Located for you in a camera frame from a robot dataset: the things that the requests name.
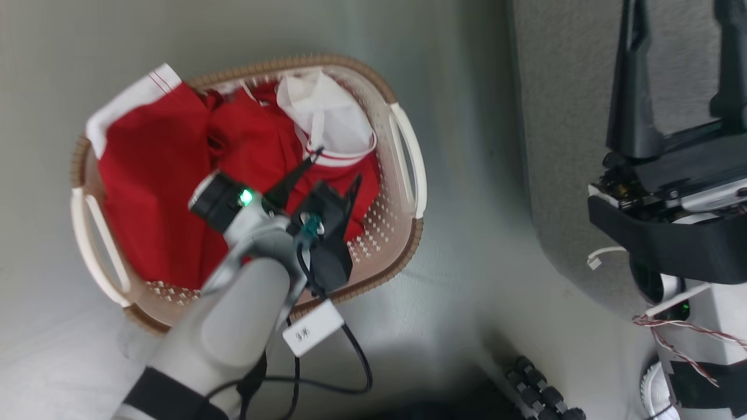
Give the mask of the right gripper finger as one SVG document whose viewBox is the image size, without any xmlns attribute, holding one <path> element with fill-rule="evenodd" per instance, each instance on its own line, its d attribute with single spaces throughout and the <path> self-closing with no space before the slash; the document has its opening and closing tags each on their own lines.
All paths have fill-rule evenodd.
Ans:
<svg viewBox="0 0 747 420">
<path fill-rule="evenodd" d="M 718 90 L 710 115 L 734 127 L 747 127 L 747 0 L 713 0 L 721 29 Z"/>
<path fill-rule="evenodd" d="M 664 151 L 652 110 L 650 45 L 647 0 L 623 0 L 606 146 L 627 159 L 653 159 Z"/>
</svg>

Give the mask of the red garment with white trim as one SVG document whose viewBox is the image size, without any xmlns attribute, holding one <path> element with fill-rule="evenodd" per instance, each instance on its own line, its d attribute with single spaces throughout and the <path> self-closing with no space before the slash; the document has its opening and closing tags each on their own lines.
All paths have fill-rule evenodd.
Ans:
<svg viewBox="0 0 747 420">
<path fill-rule="evenodd" d="M 228 253 L 219 232 L 189 210 L 216 170 L 265 194 L 309 157 L 277 104 L 280 80 L 198 93 L 163 64 L 118 94 L 86 123 L 105 199 L 102 211 L 143 280 L 200 289 Z M 346 194 L 362 175 L 344 239 L 363 234 L 381 193 L 376 153 L 351 167 L 315 164 L 298 181 L 293 213 L 317 183 Z"/>
</svg>

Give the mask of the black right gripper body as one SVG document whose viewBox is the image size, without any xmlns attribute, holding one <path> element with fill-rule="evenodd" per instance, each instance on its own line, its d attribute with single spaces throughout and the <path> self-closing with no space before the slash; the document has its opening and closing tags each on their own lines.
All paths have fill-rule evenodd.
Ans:
<svg viewBox="0 0 747 420">
<path fill-rule="evenodd" d="M 649 270 L 745 284 L 747 131 L 712 122 L 666 141 L 649 159 L 605 155 L 589 220 Z"/>
</svg>

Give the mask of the white paper label tag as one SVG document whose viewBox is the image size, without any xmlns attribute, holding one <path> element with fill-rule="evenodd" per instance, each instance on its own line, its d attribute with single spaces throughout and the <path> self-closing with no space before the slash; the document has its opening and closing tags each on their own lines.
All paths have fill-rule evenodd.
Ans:
<svg viewBox="0 0 747 420">
<path fill-rule="evenodd" d="M 282 337 L 292 354 L 302 357 L 344 325 L 345 321 L 333 301 L 327 299 L 287 327 Z"/>
</svg>

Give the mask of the beige perforated laundry basket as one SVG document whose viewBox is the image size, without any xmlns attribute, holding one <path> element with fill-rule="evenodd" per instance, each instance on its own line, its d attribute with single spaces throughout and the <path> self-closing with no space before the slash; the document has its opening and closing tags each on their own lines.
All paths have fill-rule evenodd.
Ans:
<svg viewBox="0 0 747 420">
<path fill-rule="evenodd" d="M 381 193 L 366 213 L 363 234 L 348 242 L 352 274 L 331 293 L 342 303 L 394 278 L 418 250 L 427 206 L 427 175 L 413 125 L 379 72 L 343 55 L 297 55 L 189 79 L 198 92 L 233 82 L 256 85 L 282 75 L 321 70 L 357 99 L 377 135 Z M 165 335 L 200 295 L 196 290 L 144 281 L 129 264 L 102 215 L 105 199 L 91 141 L 78 138 L 71 160 L 71 216 L 78 249 L 99 289 L 136 326 Z"/>
</svg>

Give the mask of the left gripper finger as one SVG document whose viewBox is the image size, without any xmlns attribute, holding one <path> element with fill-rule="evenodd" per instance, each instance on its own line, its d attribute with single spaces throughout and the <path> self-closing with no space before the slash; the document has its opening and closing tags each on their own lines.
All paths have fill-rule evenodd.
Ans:
<svg viewBox="0 0 747 420">
<path fill-rule="evenodd" d="M 291 172 L 286 174 L 277 184 L 275 184 L 275 186 L 272 186 L 272 188 L 264 194 L 265 212 L 286 211 L 291 192 L 294 190 L 296 184 L 301 180 L 306 171 L 315 164 L 321 152 L 323 152 L 323 149 L 313 150 L 309 157 L 304 159 L 301 164 L 294 167 Z"/>
<path fill-rule="evenodd" d="M 343 224 L 348 225 L 350 222 L 351 215 L 357 202 L 357 196 L 362 184 L 362 175 L 357 175 L 347 189 L 344 199 L 346 200 L 346 208 L 344 211 Z"/>
</svg>

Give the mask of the white cloth piece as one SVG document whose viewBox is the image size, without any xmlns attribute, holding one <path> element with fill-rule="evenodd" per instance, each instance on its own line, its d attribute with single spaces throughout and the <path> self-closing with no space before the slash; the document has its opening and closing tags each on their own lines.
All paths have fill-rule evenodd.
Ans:
<svg viewBox="0 0 747 420">
<path fill-rule="evenodd" d="M 283 75 L 277 104 L 294 122 L 302 151 L 320 152 L 317 164 L 344 168 L 375 151 L 377 137 L 362 106 L 321 70 Z"/>
</svg>

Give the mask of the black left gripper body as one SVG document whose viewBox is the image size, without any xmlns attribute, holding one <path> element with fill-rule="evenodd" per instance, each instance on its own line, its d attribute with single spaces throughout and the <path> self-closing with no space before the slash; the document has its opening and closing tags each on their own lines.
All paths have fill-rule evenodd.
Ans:
<svg viewBox="0 0 747 420">
<path fill-rule="evenodd" d="M 289 234 L 294 237 L 296 256 L 311 293 L 331 293 L 350 280 L 352 258 L 344 239 L 347 231 L 347 225 L 343 224 L 345 208 L 344 195 L 327 183 L 317 183 L 291 216 Z M 320 215 L 325 228 L 325 234 L 309 249 L 302 249 L 296 243 L 302 212 Z"/>
</svg>

